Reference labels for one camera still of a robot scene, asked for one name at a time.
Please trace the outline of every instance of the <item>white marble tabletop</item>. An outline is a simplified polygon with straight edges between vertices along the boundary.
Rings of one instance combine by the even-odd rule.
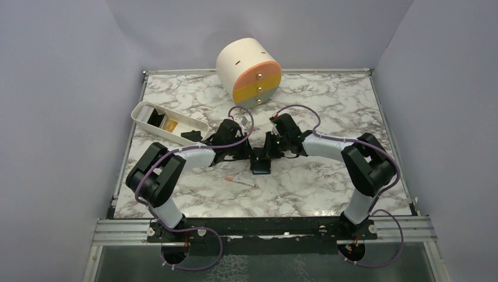
[[[215,73],[151,75],[143,100],[203,120],[210,125],[211,133],[234,106]],[[271,100],[251,109],[255,120],[251,145],[263,145],[265,132],[272,128],[268,118],[276,110],[296,103],[320,114],[319,132],[354,138],[370,132],[392,154],[369,76],[365,73],[284,73],[280,88]],[[311,129],[317,122],[305,109],[289,109],[288,113],[302,131]],[[242,114],[236,112],[235,118]],[[115,218],[151,217],[146,207],[134,200],[125,179],[153,142],[161,142],[166,147],[180,146],[136,128]],[[225,176],[256,183],[258,187],[228,182]],[[299,157],[273,160],[269,175],[252,175],[249,161],[225,162],[184,172],[173,198],[187,217],[335,216],[344,210],[353,189],[343,163],[322,157]],[[376,207],[393,214],[410,214],[401,182],[384,193]]]

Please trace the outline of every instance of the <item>gray wall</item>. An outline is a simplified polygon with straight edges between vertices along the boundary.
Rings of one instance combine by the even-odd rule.
[[[496,281],[498,2],[414,0],[374,71],[452,281]]]
[[[283,68],[373,68],[412,0],[106,0],[142,67],[214,68],[254,37]]]
[[[102,0],[2,1],[0,281],[81,280],[141,76]]]

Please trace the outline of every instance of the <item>floor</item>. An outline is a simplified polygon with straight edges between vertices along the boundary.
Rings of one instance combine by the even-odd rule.
[[[211,132],[227,117],[234,104],[215,73],[151,75],[143,100],[207,122]],[[280,88],[267,103],[251,109],[255,131],[252,146],[262,146],[271,130],[268,120],[285,105],[299,103],[316,110],[323,134],[358,137],[373,133],[392,154],[385,124],[366,73],[284,73]],[[316,118],[304,109],[288,113],[302,131],[311,129]],[[237,112],[235,118],[242,117]],[[134,131],[120,187],[115,218],[149,218],[124,184],[127,174],[153,142],[179,147],[171,141],[138,127]],[[320,157],[272,161],[270,175],[255,176],[248,161],[221,163],[184,172],[173,193],[178,208],[187,217],[275,217],[334,216],[346,207],[353,185],[343,163]],[[225,176],[256,183],[247,187],[224,180]],[[410,214],[405,189],[398,183],[384,193],[376,205],[393,214]]]

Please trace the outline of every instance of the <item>purple cable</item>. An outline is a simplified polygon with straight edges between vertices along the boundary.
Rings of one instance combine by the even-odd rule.
[[[396,225],[398,225],[398,228],[399,228],[399,234],[401,235],[401,246],[398,250],[398,253],[396,253],[396,255],[389,261],[387,261],[386,263],[382,263],[382,264],[364,264],[364,263],[359,263],[357,261],[352,261],[348,258],[346,258],[341,252],[339,252],[339,254],[344,258],[345,261],[351,263],[351,264],[354,264],[356,266],[361,266],[361,267],[366,267],[366,268],[380,268],[380,267],[385,267],[385,266],[388,266],[394,262],[396,262],[397,260],[399,260],[399,257],[401,256],[401,253],[403,253],[403,249],[405,248],[405,238],[403,237],[403,230],[401,229],[401,225],[399,224],[399,221],[396,219],[396,217],[394,217],[390,212],[388,212],[387,210],[382,210],[382,209],[378,209],[378,210],[375,210],[373,213],[372,213],[372,216],[375,215],[377,212],[384,212],[386,214],[388,214],[390,217],[392,217],[392,219],[394,219],[394,222],[396,223]]]
[[[289,105],[289,106],[285,106],[282,109],[278,110],[277,114],[279,114],[280,112],[282,112],[285,109],[292,108],[292,107],[299,107],[299,108],[308,109],[310,112],[312,112],[317,117],[318,123],[317,123],[317,125],[315,125],[315,127],[313,127],[313,134],[316,137],[320,137],[320,138],[327,139],[327,140],[333,140],[333,141],[358,143],[358,144],[361,144],[363,146],[366,146],[366,147],[372,148],[374,150],[377,150],[378,152],[380,152],[381,154],[385,155],[388,158],[389,162],[394,166],[394,168],[396,170],[396,179],[389,186],[387,186],[386,188],[380,190],[379,193],[377,193],[377,196],[375,197],[372,205],[370,206],[370,209],[368,209],[368,212],[371,212],[372,209],[374,209],[373,207],[375,206],[375,204],[377,204],[377,201],[379,200],[379,197],[384,192],[386,192],[387,190],[393,188],[394,185],[396,185],[399,182],[400,178],[401,178],[400,177],[401,171],[400,171],[399,166],[396,163],[395,159],[393,157],[391,157],[386,151],[382,150],[381,148],[376,147],[376,146],[374,146],[372,144],[369,144],[367,142],[363,142],[363,141],[358,140],[358,139],[343,139],[343,138],[338,138],[338,137],[332,137],[332,136],[326,136],[326,135],[320,135],[320,134],[318,134],[317,133],[317,127],[320,126],[320,124],[322,123],[322,119],[320,118],[320,115],[318,115],[318,113],[315,110],[311,109],[308,106],[304,106],[304,105]]]
[[[233,109],[236,109],[236,108],[239,108],[239,109],[242,109],[244,111],[247,112],[247,114],[249,115],[249,117],[251,118],[251,129],[249,130],[249,132],[247,133],[247,135],[242,138],[242,140],[239,140],[233,144],[229,144],[229,145],[222,145],[222,146],[202,146],[201,148],[202,149],[225,149],[225,148],[230,148],[230,147],[234,147],[234,146],[237,146],[239,144],[242,144],[244,143],[248,138],[249,138],[249,135],[252,134],[253,130],[254,130],[254,117],[253,115],[251,114],[251,112],[249,112],[248,109],[242,107],[242,106],[233,106],[229,111],[228,111],[228,116],[230,116],[230,113]],[[154,212],[154,210],[149,206],[149,203],[140,199],[139,197],[139,193],[140,193],[140,190],[142,189],[142,186],[143,186],[143,183],[145,183],[145,181],[147,180],[147,178],[152,174],[152,172],[154,171],[154,169],[156,169],[159,164],[161,162],[163,162],[167,157],[169,157],[171,154],[174,154],[174,153],[177,153],[177,152],[180,152],[180,151],[185,151],[185,150],[192,150],[192,149],[199,149],[199,145],[198,146],[188,146],[188,147],[183,147],[181,149],[174,149],[174,150],[171,150],[169,152],[167,152],[166,154],[164,154],[164,156],[162,156],[159,160],[157,160],[155,162],[155,164],[152,165],[152,167],[147,171],[147,173],[143,176],[142,180],[140,181],[139,185],[137,186],[137,189],[135,190],[135,200],[145,206],[147,206],[149,208],[149,212],[152,214],[152,216],[157,219],[157,222],[159,222],[159,224],[161,224],[166,230],[170,231],[170,232],[176,232],[176,233],[183,233],[183,232],[188,232],[188,231],[195,231],[195,230],[207,230],[207,231],[210,231],[212,232],[214,235],[216,235],[216,237],[218,238],[218,241],[220,242],[220,252],[218,253],[218,256],[216,257],[216,259],[209,265],[207,266],[203,266],[203,267],[183,267],[183,266],[174,266],[173,264],[169,264],[165,259],[164,257],[162,256],[161,254],[161,257],[163,258],[164,260],[164,263],[165,265],[167,266],[170,266],[172,267],[173,269],[174,268],[177,268],[177,269],[182,269],[182,270],[192,270],[192,271],[199,271],[199,270],[205,270],[205,269],[208,269],[212,266],[214,266],[215,264],[217,264],[220,259],[221,259],[221,256],[223,255],[223,242],[221,241],[221,237],[220,235],[213,229],[211,228],[208,228],[208,227],[193,227],[193,228],[187,228],[187,229],[172,229],[172,228],[169,228],[168,226],[166,226],[166,224],[160,220],[160,218],[157,216],[157,214]]]

